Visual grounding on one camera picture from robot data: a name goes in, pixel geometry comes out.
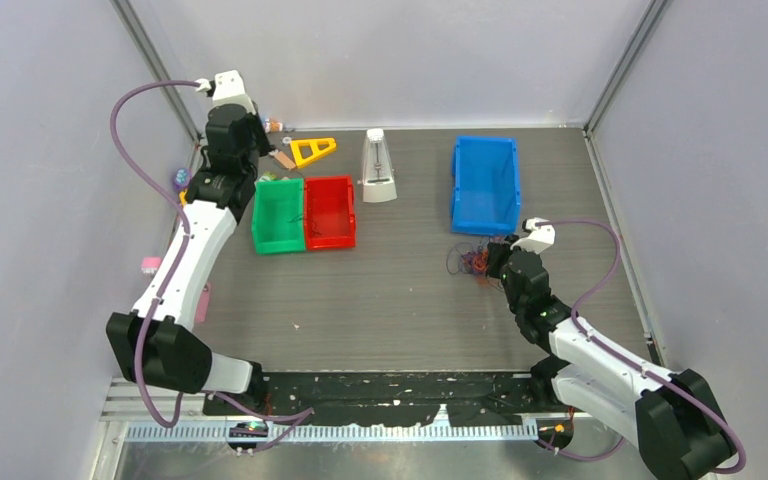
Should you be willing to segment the red plastic bin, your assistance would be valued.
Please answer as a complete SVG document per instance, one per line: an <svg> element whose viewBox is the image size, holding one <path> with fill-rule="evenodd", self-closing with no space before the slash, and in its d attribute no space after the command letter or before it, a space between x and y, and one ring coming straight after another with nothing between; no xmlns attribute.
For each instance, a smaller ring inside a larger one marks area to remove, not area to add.
<svg viewBox="0 0 768 480"><path fill-rule="evenodd" d="M309 177L304 180L304 236L312 250L356 246L354 188L350 176Z"/></svg>

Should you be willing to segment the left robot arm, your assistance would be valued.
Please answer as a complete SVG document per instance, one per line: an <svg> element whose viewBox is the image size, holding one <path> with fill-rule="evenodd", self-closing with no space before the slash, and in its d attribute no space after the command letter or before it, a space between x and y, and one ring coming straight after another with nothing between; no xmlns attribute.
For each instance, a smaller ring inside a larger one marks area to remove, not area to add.
<svg viewBox="0 0 768 480"><path fill-rule="evenodd" d="M257 362L215 353L193 332L199 301L224 244L255 193L257 163L269 147L259 116L237 104L213 108L206 125L208 165L197 172L185 219L149 287L106 335L125 379L184 393L221 391L240 412L267 398Z"/></svg>

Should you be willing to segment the green plastic bin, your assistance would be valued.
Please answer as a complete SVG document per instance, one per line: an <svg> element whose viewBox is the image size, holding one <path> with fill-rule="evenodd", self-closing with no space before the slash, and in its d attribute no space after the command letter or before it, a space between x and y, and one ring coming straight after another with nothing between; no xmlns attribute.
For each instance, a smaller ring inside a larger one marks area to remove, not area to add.
<svg viewBox="0 0 768 480"><path fill-rule="evenodd" d="M306 250L304 238L304 181L260 181L256 183L251 231L259 255Z"/></svg>

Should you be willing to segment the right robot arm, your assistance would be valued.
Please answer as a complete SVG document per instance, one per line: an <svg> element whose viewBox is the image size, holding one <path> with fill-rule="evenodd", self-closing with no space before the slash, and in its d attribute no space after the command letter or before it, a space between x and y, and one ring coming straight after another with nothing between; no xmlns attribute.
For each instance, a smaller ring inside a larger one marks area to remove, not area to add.
<svg viewBox="0 0 768 480"><path fill-rule="evenodd" d="M539 254L510 235L487 246L523 337L547 353L530 371L531 397L590 414L633 445L657 479L700 479L739 457L707 380L652 364L602 336L553 292Z"/></svg>

